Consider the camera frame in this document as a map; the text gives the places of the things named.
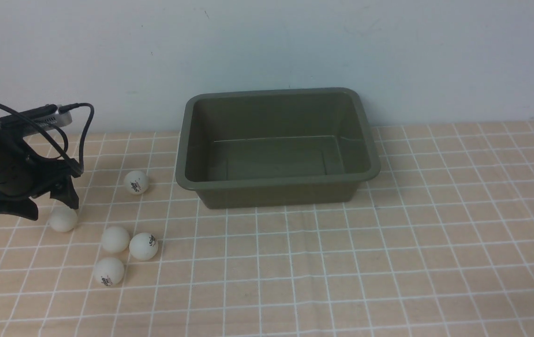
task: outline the white grid line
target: white grid line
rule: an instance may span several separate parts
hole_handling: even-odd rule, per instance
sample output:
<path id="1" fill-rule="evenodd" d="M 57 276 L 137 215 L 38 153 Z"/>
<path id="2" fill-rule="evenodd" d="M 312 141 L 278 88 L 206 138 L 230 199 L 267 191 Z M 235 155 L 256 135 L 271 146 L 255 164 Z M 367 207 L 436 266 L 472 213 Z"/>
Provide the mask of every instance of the white grid line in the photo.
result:
<path id="1" fill-rule="evenodd" d="M 286 236 L 285 239 L 288 242 L 288 255 L 289 255 L 289 261 L 290 261 L 290 277 L 292 278 L 292 296 L 294 298 L 294 320 L 296 324 L 296 337 L 300 337 L 300 324 L 298 321 L 298 300 L 296 299 L 296 282 L 294 281 L 294 264 L 292 263 L 292 243 L 290 242 L 290 222 L 288 221 L 288 207 L 284 206 L 284 216 L 285 216 L 285 228 L 286 228 Z"/>
<path id="2" fill-rule="evenodd" d="M 312 205 L 313 208 L 313 214 L 315 217 L 315 226 L 316 228 L 320 228 L 319 226 L 319 217 L 316 213 L 316 205 Z M 319 251 L 321 255 L 321 267 L 323 268 L 323 281 L 325 281 L 325 290 L 327 291 L 327 302 L 329 303 L 329 316 L 331 317 L 331 328 L 333 329 L 333 337 L 337 337 L 337 331 L 336 331 L 336 321 L 333 317 L 333 306 L 331 305 L 331 293 L 329 292 L 329 281 L 327 280 L 327 268 L 325 268 L 325 254 L 323 251 L 323 243 L 321 241 L 321 233 L 317 232 L 317 237 L 319 240 Z"/>
<path id="3" fill-rule="evenodd" d="M 510 139 L 511 139 L 512 141 L 514 141 L 513 138 L 512 138 L 512 136 L 511 136 L 510 134 L 508 134 L 508 136 L 510 137 Z M 486 136 L 485 134 L 483 135 L 483 138 L 485 139 L 485 141 L 487 141 L 488 144 L 490 143 L 490 142 L 489 142 L 489 139 L 487 139 L 487 136 Z M 518 151 L 519 151 L 520 155 L 523 156 L 523 158 L 525 158 L 523 152 L 522 152 L 520 149 L 518 149 Z M 494 156 L 496 156 L 496 158 L 499 160 L 499 157 L 498 157 L 496 151 L 493 151 L 492 153 L 493 153 Z M 504 164 L 501 164 L 501 163 L 500 163 L 500 168 L 502 169 L 502 172 L 504 172 L 504 174 L 508 175 L 508 171 L 506 171 L 506 168 L 504 167 Z M 531 171 L 534 173 L 534 170 L 533 170 L 533 168 L 532 168 L 530 165 L 529 165 L 529 168 L 530 168 Z M 519 195 L 519 197 L 522 197 L 522 195 L 521 195 L 521 193 L 519 192 L 519 189 L 516 187 L 516 185 L 514 185 L 514 183 L 513 183 L 512 181 L 510 181 L 510 184 L 511 184 L 512 187 L 515 189 L 515 191 L 516 191 L 516 193 Z M 531 212 L 531 210 L 529 209 L 527 203 L 523 203 L 523 205 L 524 205 L 524 207 L 525 207 L 525 209 L 526 209 L 526 211 L 527 211 L 529 217 L 530 217 L 532 220 L 534 220 L 534 214 L 533 214 L 533 213 Z M 525 259 L 523 253 L 521 252 L 521 249 L 520 249 L 519 245 L 514 245 L 514 246 L 517 248 L 517 251 L 519 252 L 519 255 L 520 255 L 521 259 L 523 259 L 523 262 L 525 262 L 525 266 L 526 266 L 526 268 L 527 268 L 527 271 L 530 273 L 531 277 L 532 277 L 533 280 L 534 280 L 534 273 L 531 271 L 531 268 L 528 266 L 528 264 L 527 264 L 527 260 Z"/>
<path id="4" fill-rule="evenodd" d="M 406 130 L 405 130 L 404 128 L 402 128 L 402 132 L 404 132 L 404 135 L 405 135 L 406 137 L 408 137 L 408 136 L 406 135 Z M 434 143 L 436 149 L 439 150 L 439 148 L 438 148 L 438 144 L 437 144 L 435 141 L 434 141 L 433 143 Z M 410 145 L 410 143 L 408 143 L 408 148 L 409 148 L 410 151 L 412 152 L 412 146 Z M 442 157 L 442 162 L 444 163 L 444 166 L 447 166 L 447 165 L 445 164 L 445 159 L 444 159 L 443 157 Z M 419 172 L 419 174 L 421 175 L 421 178 L 423 179 L 423 181 L 425 181 L 425 177 L 423 177 L 423 173 L 422 173 L 422 171 L 419 170 L 418 172 Z M 433 196 L 431 195 L 431 191 L 429 190 L 429 188 L 425 188 L 425 189 L 427 190 L 427 194 L 429 195 L 429 198 L 433 201 Z M 460 193 L 458 193 L 458 195 L 459 195 L 459 197 L 460 197 L 460 201 L 463 201 L 463 200 L 462 200 L 462 196 L 460 196 Z M 434 207 L 434 209 L 435 209 L 435 214 L 436 214 L 436 216 L 438 217 L 438 219 L 440 220 L 440 222 L 442 222 L 442 217 L 440 216 L 437 207 Z M 441 228 L 442 228 L 442 231 L 444 232 L 444 236 L 445 236 L 446 240 L 448 241 L 448 243 L 450 243 L 451 241 L 450 241 L 450 239 L 449 239 L 448 232 L 446 231 L 446 228 L 445 228 L 445 226 L 444 226 L 443 224 L 441 225 Z M 414 232 L 414 228 L 412 228 L 412 235 L 413 235 L 413 237 L 414 237 L 414 240 L 415 240 L 416 244 L 419 246 L 419 252 L 420 252 L 420 254 L 421 254 L 421 260 L 422 260 L 422 262 L 423 262 L 423 266 L 424 266 L 425 270 L 427 270 L 427 276 L 429 277 L 429 282 L 430 282 L 431 287 L 433 288 L 433 291 L 434 291 L 433 294 L 434 294 L 434 295 L 437 295 L 437 292 L 435 291 L 435 285 L 434 285 L 433 280 L 431 279 L 431 275 L 430 275 L 430 273 L 429 273 L 429 267 L 427 266 L 427 263 L 425 262 L 425 258 L 423 258 L 422 248 L 420 247 L 420 243 L 418 242 L 417 234 Z M 472 296 L 472 294 L 471 294 L 470 286 L 468 285 L 468 282 L 466 281 L 466 278 L 464 277 L 464 273 L 463 273 L 463 271 L 462 271 L 462 269 L 461 269 L 461 266 L 460 266 L 459 263 L 458 263 L 458 259 L 456 258 L 456 253 L 455 253 L 455 251 L 454 251 L 454 248 L 452 247 L 452 245 L 449 245 L 449 248 L 450 248 L 450 250 L 451 250 L 451 252 L 452 252 L 452 256 L 453 256 L 453 258 L 454 258 L 454 260 L 455 260 L 455 262 L 456 262 L 456 265 L 457 265 L 458 268 L 459 268 L 460 277 L 462 278 L 464 284 L 466 285 L 466 289 L 467 289 L 467 291 L 468 291 L 468 293 L 469 293 L 469 296 L 470 296 L 470 301 L 471 301 L 473 307 L 475 308 L 475 311 L 476 311 L 476 313 L 477 313 L 477 317 L 479 317 L 479 320 L 481 320 L 481 319 L 483 319 L 482 316 L 481 316 L 481 312 L 479 312 L 479 308 L 477 307 L 477 304 L 475 303 L 475 299 L 473 298 L 473 296 Z M 438 306 L 439 306 L 439 308 L 440 308 L 440 312 L 441 312 L 441 314 L 444 315 L 444 313 L 442 312 L 442 309 L 441 309 L 441 305 L 440 305 L 439 303 L 438 303 Z M 450 334 L 450 331 L 449 331 L 448 324 L 447 324 L 447 322 L 445 321 L 445 319 L 444 319 L 444 328 L 445 328 L 445 330 L 446 330 L 446 333 L 449 335 L 449 334 Z M 486 335 L 487 337 L 489 337 L 489 333 L 487 332 L 487 329 L 485 328 L 485 326 L 483 327 L 483 331 L 485 332 L 485 335 Z"/>
<path id="5" fill-rule="evenodd" d="M 128 139 L 127 141 L 127 144 L 125 145 L 125 152 L 127 152 L 127 148 L 129 147 L 130 145 L 130 141 L 131 139 Z M 154 148 L 154 141 L 155 139 L 153 138 L 153 143 L 151 145 L 151 149 Z M 151 165 L 151 158 L 148 159 L 148 165 L 147 165 L 147 168 L 146 168 L 146 172 L 145 174 L 148 174 L 148 171 L 150 170 L 150 165 Z M 141 194 L 140 196 L 140 200 L 139 200 L 139 203 L 138 203 L 138 213 L 136 213 L 136 224 L 134 225 L 134 233 L 132 233 L 133 235 L 136 235 L 136 232 L 137 232 L 137 229 L 138 229 L 138 223 L 139 223 L 139 219 L 140 219 L 140 211 L 142 209 L 142 203 L 144 202 L 144 194 Z M 121 308 L 121 300 L 123 299 L 123 292 L 124 292 L 124 289 L 125 289 L 125 281 L 127 280 L 127 272 L 128 272 L 128 267 L 130 266 L 130 260 L 132 259 L 132 254 L 127 254 L 127 261 L 125 263 L 125 271 L 123 273 L 123 284 L 121 285 L 121 290 L 119 292 L 119 301 L 117 301 L 117 313 L 119 313 L 119 309 Z M 111 336 L 115 334 L 115 327 L 117 326 L 117 315 L 115 315 L 115 319 L 113 320 L 113 328 L 111 328 Z"/>
<path id="6" fill-rule="evenodd" d="M 49 149 L 48 153 L 46 154 L 46 156 L 49 156 L 51 153 L 51 149 Z M 53 200 L 53 207 L 55 207 L 55 205 L 57 205 L 57 201 L 56 200 Z M 21 221 L 21 219 L 19 219 L 17 221 L 17 224 L 16 226 L 19 225 L 19 222 Z M 23 294 L 23 288 L 25 287 L 25 283 L 28 281 L 28 277 L 29 277 L 29 273 L 31 271 L 31 267 L 34 265 L 34 260 L 36 259 L 36 254 L 38 254 L 38 248 L 40 248 L 40 243 L 42 243 L 42 239 L 44 239 L 44 234 L 46 233 L 46 231 L 48 230 L 49 228 L 49 224 L 45 224 L 44 225 L 44 229 L 42 230 L 42 235 L 40 235 L 40 239 L 38 239 L 38 246 L 36 247 L 36 249 L 34 250 L 34 255 L 32 256 L 32 260 L 31 262 L 29 263 L 29 268 L 28 270 L 25 272 L 25 277 L 23 278 L 23 281 L 21 283 L 21 287 L 19 288 L 19 293 L 17 294 L 17 298 L 15 299 L 15 304 L 13 305 L 13 309 L 11 311 L 11 315 L 9 316 L 9 320 L 7 321 L 7 324 L 5 324 L 4 328 L 3 328 L 3 332 L 1 333 L 1 336 L 4 336 L 5 332 L 7 331 L 7 328 L 8 328 L 8 324 L 9 322 L 11 321 L 11 319 L 13 318 L 13 316 L 15 315 L 15 309 L 17 309 L 17 306 L 19 304 L 19 299 L 21 298 L 21 295 Z"/>
<path id="7" fill-rule="evenodd" d="M 179 148 L 179 139 L 177 139 L 177 147 Z M 173 184 L 175 183 L 175 172 L 173 173 L 173 175 L 171 175 L 171 189 L 169 190 L 169 200 L 171 201 L 171 199 L 173 198 Z M 158 296 L 158 286 L 160 285 L 160 279 L 161 279 L 161 268 L 162 268 L 162 263 L 163 263 L 163 254 L 164 254 L 164 251 L 167 249 L 166 248 L 166 241 L 164 240 L 166 237 L 167 237 L 167 230 L 168 230 L 168 227 L 169 227 L 169 213 L 171 212 L 171 202 L 169 202 L 169 205 L 168 205 L 168 208 L 167 208 L 167 218 L 165 219 L 165 228 L 162 232 L 162 239 L 160 240 L 161 241 L 161 251 L 158 252 L 161 256 L 160 256 L 160 259 L 158 261 L 158 271 L 157 271 L 157 274 L 156 274 L 156 290 L 155 290 L 155 296 L 154 296 L 154 302 L 153 302 L 153 313 L 151 314 L 151 321 L 148 325 L 148 337 L 151 337 L 151 335 L 153 334 L 153 320 L 154 320 L 154 312 L 155 312 L 155 309 L 156 309 L 156 297 Z"/>
<path id="8" fill-rule="evenodd" d="M 188 313 L 186 314 L 186 335 L 188 337 L 190 327 L 190 309 L 192 309 L 192 288 L 194 282 L 194 262 L 196 261 L 196 234 L 198 234 L 198 211 L 200 210 L 200 200 L 196 204 L 196 227 L 194 228 L 194 245 L 192 246 L 192 271 L 190 272 L 190 290 L 188 292 Z"/>
<path id="9" fill-rule="evenodd" d="M 127 143 L 125 144 L 125 151 L 126 152 L 127 152 L 128 145 L 130 143 L 130 138 L 132 138 L 132 134 L 131 133 L 129 134 Z M 124 159 L 121 161 L 121 168 L 123 168 L 123 163 L 124 162 L 125 162 L 125 156 L 124 156 Z M 118 180 L 121 179 L 121 174 L 122 173 L 120 171 L 119 172 L 119 177 L 117 178 Z M 90 182 L 92 182 L 93 178 L 94 178 L 94 173 L 90 177 Z M 113 199 L 115 198 L 116 194 L 117 194 L 117 186 L 115 186 L 115 189 L 113 190 Z M 112 205 L 109 206 L 109 211 L 108 211 L 107 216 L 105 218 L 105 224 L 104 224 L 103 230 L 107 229 L 107 226 L 108 226 L 108 223 L 109 223 L 109 216 L 111 214 L 111 208 L 112 208 Z M 100 256 L 100 251 L 101 250 L 102 250 L 102 245 L 98 244 L 98 248 L 96 249 L 96 258 L 94 259 L 95 262 L 98 262 L 98 258 Z M 88 297 L 90 295 L 90 288 L 92 287 L 92 282 L 94 282 L 94 273 L 92 273 L 92 275 L 90 275 L 90 280 L 88 282 L 88 289 L 86 290 L 86 296 L 84 297 L 83 304 L 81 305 L 80 316 L 83 315 L 83 312 L 86 309 L 86 303 L 87 303 Z M 78 335 L 78 331 L 79 331 L 80 325 L 81 325 L 81 318 L 78 320 L 78 325 L 76 326 L 75 335 Z"/>
<path id="10" fill-rule="evenodd" d="M 371 130 L 374 130 L 375 132 L 377 132 L 376 130 L 381 130 L 382 128 L 389 128 L 389 127 L 392 127 L 392 128 L 399 128 L 400 125 L 391 125 L 391 126 L 374 126 L 371 128 Z M 524 134 L 531 134 L 534 132 L 534 128 L 531 128 L 530 131 L 528 132 L 512 132 L 513 134 L 519 134 L 519 135 L 524 135 Z M 160 132 L 154 132 L 155 136 L 154 137 L 140 137 L 140 138 L 132 138 L 132 140 L 151 140 L 153 138 L 157 138 L 157 139 L 178 139 L 179 138 L 179 132 L 172 132 L 172 133 L 177 133 L 178 136 L 156 136 L 156 134 L 158 134 Z M 489 136 L 501 136 L 501 135 L 505 135 L 506 133 L 505 132 L 486 132 L 485 134 L 489 135 Z M 79 137 L 79 134 L 68 134 L 68 136 L 78 136 Z M 450 138 L 456 138 L 456 137 L 477 137 L 477 136 L 482 136 L 481 134 L 455 134 L 453 136 L 434 136 L 434 138 L 439 138 L 439 139 L 450 139 Z M 56 137 L 53 137 L 55 140 L 61 140 L 61 138 L 59 137 L 59 135 L 57 135 Z M 401 138 L 398 138 L 398 139 L 381 139 L 380 137 L 375 137 L 374 141 L 376 142 L 380 142 L 380 141 L 395 141 L 395 140 L 423 140 L 423 139 L 431 139 L 430 137 L 410 137 L 410 138 L 404 138 L 404 139 L 401 139 Z M 113 142 L 113 141 L 124 141 L 124 140 L 127 140 L 127 138 L 123 138 L 123 139 L 105 139 L 105 140 L 97 140 L 97 139 L 90 139 L 90 140 L 86 140 L 86 143 L 100 143 L 102 141 L 106 141 L 106 142 Z M 46 145 L 48 144 L 48 142 L 46 141 L 46 139 L 42 138 L 42 137 L 30 137 L 27 139 L 28 143 L 30 145 Z"/>
<path id="11" fill-rule="evenodd" d="M 391 167 L 391 162 L 389 162 L 389 158 L 386 158 L 387 160 L 387 163 L 388 165 Z M 431 290 L 433 291 L 433 295 L 435 296 L 437 294 L 437 292 L 435 291 L 435 286 L 433 285 L 433 281 L 431 279 L 431 274 L 429 273 L 429 270 L 427 269 L 427 264 L 425 263 L 425 259 L 423 258 L 423 252 L 421 251 L 421 248 L 418 246 L 418 241 L 417 241 L 417 235 L 415 234 L 414 232 L 414 228 L 412 227 L 412 220 L 410 219 L 410 216 L 408 215 L 408 211 L 406 210 L 406 205 L 404 204 L 404 199 L 402 198 L 402 195 L 400 194 L 400 190 L 399 190 L 399 184 L 398 184 L 398 181 L 397 179 L 395 178 L 395 174 L 393 171 L 391 171 L 391 177 L 394 181 L 394 184 L 395 184 L 395 187 L 396 187 L 396 190 L 398 191 L 398 196 L 400 198 L 400 203 L 402 204 L 402 210 L 404 211 L 404 215 L 406 216 L 406 219 L 408 220 L 408 226 L 410 228 L 410 232 L 412 233 L 412 237 L 414 238 L 414 241 L 415 241 L 415 244 L 417 245 L 417 250 L 418 250 L 418 253 L 419 253 L 419 259 L 421 260 L 421 263 L 423 263 L 423 268 L 425 270 L 425 273 L 427 274 L 427 279 L 429 281 L 429 286 L 431 286 Z M 385 241 L 385 236 L 383 235 L 383 231 L 381 233 L 381 237 L 382 237 L 382 240 Z M 398 291 L 398 296 L 402 296 L 402 293 L 400 291 Z M 438 308 L 438 311 L 439 311 L 439 314 L 440 316 L 442 317 L 442 322 L 444 324 L 444 327 L 445 327 L 445 330 L 446 330 L 446 333 L 449 334 L 449 330 L 448 330 L 448 325 L 446 324 L 446 318 L 445 318 L 445 314 L 444 314 L 444 311 L 442 310 L 442 306 L 440 305 L 439 303 L 439 299 L 437 296 L 434 297 L 435 298 L 435 303 L 437 305 L 437 308 Z M 412 337 L 412 329 L 409 328 L 409 331 L 408 333 L 410 334 L 410 336 Z"/>

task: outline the black cable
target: black cable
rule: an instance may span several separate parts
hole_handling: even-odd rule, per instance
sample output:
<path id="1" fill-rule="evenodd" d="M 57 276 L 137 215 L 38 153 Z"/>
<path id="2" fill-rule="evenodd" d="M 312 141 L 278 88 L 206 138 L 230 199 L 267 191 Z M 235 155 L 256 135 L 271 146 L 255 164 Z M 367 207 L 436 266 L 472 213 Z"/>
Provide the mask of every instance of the black cable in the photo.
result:
<path id="1" fill-rule="evenodd" d="M 50 126 L 51 128 L 57 130 L 57 132 L 59 132 L 59 134 L 61 135 L 61 138 L 63 138 L 63 151 L 65 151 L 66 153 L 67 150 L 69 149 L 69 139 L 67 138 L 66 133 L 63 130 L 61 130 L 59 126 L 56 126 L 55 124 L 51 124 L 48 122 L 44 122 L 44 123 Z M 61 158 L 61 156 L 56 156 L 55 158 L 50 158 L 50 159 L 59 159 L 59 158 Z"/>
<path id="2" fill-rule="evenodd" d="M 21 115 L 19 112 L 11 109 L 10 107 L 8 107 L 6 105 L 0 104 L 0 109 L 10 113 L 11 115 L 14 115 L 15 117 L 17 117 L 21 121 L 23 121 L 23 122 L 29 124 L 30 126 L 32 126 L 34 128 L 34 130 L 36 130 L 38 133 L 42 134 L 42 136 L 52 145 L 52 147 L 54 147 L 55 150 L 57 150 L 59 155 L 61 157 L 63 157 L 63 159 L 65 160 L 66 164 L 69 165 L 72 168 L 72 170 L 74 170 L 76 172 L 83 171 L 83 167 L 82 167 L 83 165 L 82 164 L 78 164 L 76 166 L 72 162 L 72 159 L 69 158 L 67 153 L 65 151 L 63 151 L 63 149 L 61 149 L 61 147 L 59 147 L 59 144 L 51 137 L 51 135 L 48 134 L 48 132 L 46 132 L 46 130 L 44 130 L 42 127 L 40 127 L 40 125 L 38 125 L 38 123 L 32 121 L 28 117 L 25 117 L 25 116 Z"/>
<path id="3" fill-rule="evenodd" d="M 75 104 L 68 104 L 68 105 L 61 106 L 59 108 L 59 111 L 70 111 L 73 109 L 77 109 L 79 107 L 90 108 L 88 119 L 86 121 L 86 124 L 83 127 L 83 130 L 81 131 L 79 150 L 78 150 L 79 151 L 79 164 L 81 166 L 81 170 L 83 171 L 83 144 L 86 141 L 86 135 L 88 133 L 88 129 L 90 128 L 90 123 L 92 123 L 92 119 L 94 117 L 94 107 L 89 103 L 75 103 Z"/>

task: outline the white wall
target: white wall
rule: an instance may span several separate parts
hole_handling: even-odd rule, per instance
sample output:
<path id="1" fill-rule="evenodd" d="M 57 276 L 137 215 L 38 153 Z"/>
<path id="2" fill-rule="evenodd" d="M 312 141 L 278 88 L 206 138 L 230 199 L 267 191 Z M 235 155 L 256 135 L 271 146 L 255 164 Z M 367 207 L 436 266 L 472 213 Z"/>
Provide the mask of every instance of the white wall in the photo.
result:
<path id="1" fill-rule="evenodd" d="M 90 102 L 94 130 L 178 129 L 206 92 L 324 86 L 380 106 L 373 124 L 534 118 L 534 1 L 0 0 L 0 102 Z"/>

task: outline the plastic tub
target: plastic tub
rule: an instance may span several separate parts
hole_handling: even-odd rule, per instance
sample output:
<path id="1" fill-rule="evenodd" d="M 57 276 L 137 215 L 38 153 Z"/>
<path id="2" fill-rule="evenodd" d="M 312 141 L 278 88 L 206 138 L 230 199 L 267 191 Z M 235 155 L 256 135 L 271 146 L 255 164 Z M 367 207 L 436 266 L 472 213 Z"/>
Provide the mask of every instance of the plastic tub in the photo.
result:
<path id="1" fill-rule="evenodd" d="M 348 201 L 379 172 L 353 90 L 204 94 L 186 105 L 175 177 L 208 208 Z"/>

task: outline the ping pong ball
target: ping pong ball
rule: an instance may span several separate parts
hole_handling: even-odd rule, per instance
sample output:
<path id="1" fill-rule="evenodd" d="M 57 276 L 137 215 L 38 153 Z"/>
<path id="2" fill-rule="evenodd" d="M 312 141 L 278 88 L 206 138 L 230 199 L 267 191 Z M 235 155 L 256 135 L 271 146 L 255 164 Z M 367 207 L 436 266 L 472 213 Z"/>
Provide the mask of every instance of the ping pong ball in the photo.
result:
<path id="1" fill-rule="evenodd" d="M 129 243 L 130 233 L 123 227 L 109 227 L 104 230 L 100 238 L 102 249 L 110 253 L 123 252 Z"/>
<path id="2" fill-rule="evenodd" d="M 140 261 L 150 260 L 158 251 L 156 237 L 151 233 L 140 233 L 130 241 L 130 254 Z"/>
<path id="3" fill-rule="evenodd" d="M 56 207 L 48 218 L 48 224 L 57 232 L 69 232 L 78 224 L 78 214 L 66 206 Z"/>
<path id="4" fill-rule="evenodd" d="M 131 194 L 142 194 L 148 189 L 148 176 L 142 171 L 131 171 L 125 175 L 123 185 Z"/>
<path id="5" fill-rule="evenodd" d="M 118 258 L 105 257 L 94 266 L 94 279 L 104 286 L 114 286 L 121 282 L 125 266 Z"/>

